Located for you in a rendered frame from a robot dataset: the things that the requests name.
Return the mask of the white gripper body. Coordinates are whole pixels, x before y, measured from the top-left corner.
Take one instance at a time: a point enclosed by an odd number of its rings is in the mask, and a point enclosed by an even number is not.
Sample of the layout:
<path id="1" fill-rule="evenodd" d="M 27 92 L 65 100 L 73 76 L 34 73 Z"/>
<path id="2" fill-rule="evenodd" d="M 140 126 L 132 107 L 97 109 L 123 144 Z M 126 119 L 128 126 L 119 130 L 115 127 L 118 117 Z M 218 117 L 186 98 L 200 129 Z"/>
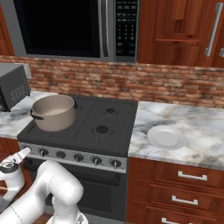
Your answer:
<path id="1" fill-rule="evenodd" d="M 10 161 L 19 165 L 31 151 L 32 149 L 30 147 L 25 147 L 21 151 L 12 155 Z"/>

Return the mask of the red wood base cupboard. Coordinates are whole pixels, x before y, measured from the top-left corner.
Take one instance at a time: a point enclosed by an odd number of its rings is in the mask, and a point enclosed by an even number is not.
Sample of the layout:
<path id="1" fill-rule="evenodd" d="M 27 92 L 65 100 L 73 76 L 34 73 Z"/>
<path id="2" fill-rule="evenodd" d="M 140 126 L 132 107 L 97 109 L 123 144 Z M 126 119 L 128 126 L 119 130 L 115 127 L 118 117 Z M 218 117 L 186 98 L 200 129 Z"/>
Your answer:
<path id="1" fill-rule="evenodd" d="M 7 158 L 9 155 L 13 155 L 16 152 L 19 152 L 19 145 L 17 139 L 10 139 L 0 137 L 0 162 Z M 20 194 L 25 193 L 32 184 L 32 179 L 30 173 L 24 168 L 24 162 L 20 164 L 22 173 L 24 174 L 24 187 L 20 191 Z"/>

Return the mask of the dark grey toaster oven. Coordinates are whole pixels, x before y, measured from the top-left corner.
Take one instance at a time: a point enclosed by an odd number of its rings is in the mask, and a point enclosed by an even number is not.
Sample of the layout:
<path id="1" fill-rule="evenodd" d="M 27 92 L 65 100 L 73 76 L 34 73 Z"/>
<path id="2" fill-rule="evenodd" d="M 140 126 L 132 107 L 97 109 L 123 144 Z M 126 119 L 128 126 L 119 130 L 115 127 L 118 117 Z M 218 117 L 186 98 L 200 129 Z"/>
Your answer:
<path id="1" fill-rule="evenodd" d="M 0 112 L 11 109 L 31 93 L 22 65 L 0 63 Z"/>

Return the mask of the black gas stove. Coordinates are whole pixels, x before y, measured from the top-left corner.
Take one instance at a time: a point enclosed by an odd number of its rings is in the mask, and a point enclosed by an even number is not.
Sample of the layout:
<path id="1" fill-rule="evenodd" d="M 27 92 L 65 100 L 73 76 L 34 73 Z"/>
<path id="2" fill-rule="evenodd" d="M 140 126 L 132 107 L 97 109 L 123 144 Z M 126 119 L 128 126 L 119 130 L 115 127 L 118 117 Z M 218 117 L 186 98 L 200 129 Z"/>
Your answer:
<path id="1" fill-rule="evenodd" d="M 24 160 L 24 168 L 32 178 L 37 176 L 39 166 L 46 160 L 75 161 L 75 154 L 84 157 L 81 161 L 84 164 L 92 162 L 92 157 L 99 157 L 102 161 L 111 158 L 128 160 L 137 102 L 81 95 L 72 98 L 77 108 L 75 121 L 69 128 L 57 132 L 43 131 L 32 118 L 17 135 L 20 148 L 31 148 Z M 48 150 L 49 154 L 42 157 L 40 149 Z M 57 151 L 65 152 L 66 156 L 57 158 Z"/>

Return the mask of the black oven door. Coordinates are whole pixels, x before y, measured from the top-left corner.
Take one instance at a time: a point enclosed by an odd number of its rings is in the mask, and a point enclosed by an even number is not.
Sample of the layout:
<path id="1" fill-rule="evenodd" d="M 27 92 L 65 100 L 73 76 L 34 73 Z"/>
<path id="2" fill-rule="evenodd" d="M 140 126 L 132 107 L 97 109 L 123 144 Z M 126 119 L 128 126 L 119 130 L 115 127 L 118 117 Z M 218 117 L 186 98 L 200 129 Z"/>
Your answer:
<path id="1" fill-rule="evenodd" d="M 111 161 L 115 159 L 122 164 L 115 169 Z M 83 162 L 66 161 L 61 162 L 55 159 L 64 167 L 64 165 L 75 165 L 87 168 L 94 168 L 108 172 L 115 172 L 121 175 L 118 186 L 96 184 L 79 180 L 84 188 L 84 194 L 78 203 L 80 210 L 87 216 L 88 220 L 94 224 L 124 224 L 126 221 L 126 192 L 127 192 L 127 160 L 121 158 L 111 158 L 104 160 L 97 166 L 92 162 L 84 164 Z"/>

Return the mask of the black microwave door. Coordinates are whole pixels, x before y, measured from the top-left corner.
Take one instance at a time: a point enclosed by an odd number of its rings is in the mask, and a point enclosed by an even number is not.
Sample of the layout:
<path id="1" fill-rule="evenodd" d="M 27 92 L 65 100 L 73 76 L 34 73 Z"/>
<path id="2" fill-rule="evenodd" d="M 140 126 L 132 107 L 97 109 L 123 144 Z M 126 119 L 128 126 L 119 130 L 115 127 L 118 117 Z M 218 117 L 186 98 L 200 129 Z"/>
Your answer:
<path id="1" fill-rule="evenodd" d="M 102 52 L 98 0 L 12 0 L 24 42 L 32 57 L 115 58 L 115 0 L 108 0 L 108 50 Z"/>

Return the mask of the steel built-in microwave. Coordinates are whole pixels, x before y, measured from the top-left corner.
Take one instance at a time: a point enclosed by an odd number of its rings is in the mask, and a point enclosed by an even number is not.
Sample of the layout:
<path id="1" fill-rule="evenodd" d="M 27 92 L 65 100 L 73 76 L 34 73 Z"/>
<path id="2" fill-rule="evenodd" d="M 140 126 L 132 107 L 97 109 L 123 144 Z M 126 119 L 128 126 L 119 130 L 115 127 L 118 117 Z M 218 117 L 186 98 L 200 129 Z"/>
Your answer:
<path id="1" fill-rule="evenodd" d="M 0 0 L 18 57 L 137 61 L 140 0 Z"/>

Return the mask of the white plate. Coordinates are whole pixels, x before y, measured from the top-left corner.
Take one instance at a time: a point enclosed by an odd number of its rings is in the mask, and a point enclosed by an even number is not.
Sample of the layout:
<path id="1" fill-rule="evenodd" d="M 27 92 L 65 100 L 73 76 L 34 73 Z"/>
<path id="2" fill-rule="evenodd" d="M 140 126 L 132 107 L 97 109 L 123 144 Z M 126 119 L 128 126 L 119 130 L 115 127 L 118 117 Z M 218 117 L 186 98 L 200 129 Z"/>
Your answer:
<path id="1" fill-rule="evenodd" d="M 185 135 L 180 130 L 168 125 L 151 128 L 147 137 L 151 144 L 165 150 L 178 150 L 186 145 Z"/>

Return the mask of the red wood drawer front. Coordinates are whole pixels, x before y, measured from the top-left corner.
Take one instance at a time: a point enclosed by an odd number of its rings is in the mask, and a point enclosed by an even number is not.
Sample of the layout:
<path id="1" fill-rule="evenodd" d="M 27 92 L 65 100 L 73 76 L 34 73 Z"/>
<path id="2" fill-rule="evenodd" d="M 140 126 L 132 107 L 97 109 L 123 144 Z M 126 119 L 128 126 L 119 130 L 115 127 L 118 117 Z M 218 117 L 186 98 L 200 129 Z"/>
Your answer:
<path id="1" fill-rule="evenodd" d="M 172 201 L 172 195 L 175 195 L 181 200 L 198 200 L 199 204 L 197 206 L 179 203 Z M 162 187 L 162 186 L 151 186 L 149 199 L 152 202 L 160 203 L 161 205 L 196 209 L 200 211 L 215 213 L 217 207 L 219 206 L 221 199 L 216 196 L 207 195 L 201 192 L 193 192 L 182 190 L 173 187 Z"/>
<path id="2" fill-rule="evenodd" d="M 194 176 L 202 176 L 203 174 L 205 174 L 207 175 L 207 181 L 178 177 L 178 171 L 182 171 L 184 174 L 190 174 Z M 221 188 L 223 176 L 224 171 L 162 162 L 158 163 L 156 175 L 157 179 L 161 179 L 163 181 L 177 182 L 187 185 L 208 186 L 215 188 Z"/>
<path id="3" fill-rule="evenodd" d="M 224 224 L 224 219 L 207 217 L 204 214 L 180 213 L 151 206 L 146 208 L 144 224 Z"/>

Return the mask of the red wood cupboard door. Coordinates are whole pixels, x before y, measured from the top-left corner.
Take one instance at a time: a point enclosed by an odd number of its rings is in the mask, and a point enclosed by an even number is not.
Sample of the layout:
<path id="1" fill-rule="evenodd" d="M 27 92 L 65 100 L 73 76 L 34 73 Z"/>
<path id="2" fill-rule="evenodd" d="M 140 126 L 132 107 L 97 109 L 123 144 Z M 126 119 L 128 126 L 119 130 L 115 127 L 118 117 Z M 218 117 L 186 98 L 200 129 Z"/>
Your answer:
<path id="1" fill-rule="evenodd" d="M 224 6 L 220 14 L 220 20 L 215 34 L 212 50 L 212 67 L 224 68 L 224 57 L 220 56 L 221 48 L 224 48 Z"/>
<path id="2" fill-rule="evenodd" d="M 141 0 L 138 62 L 209 67 L 205 56 L 221 0 Z"/>

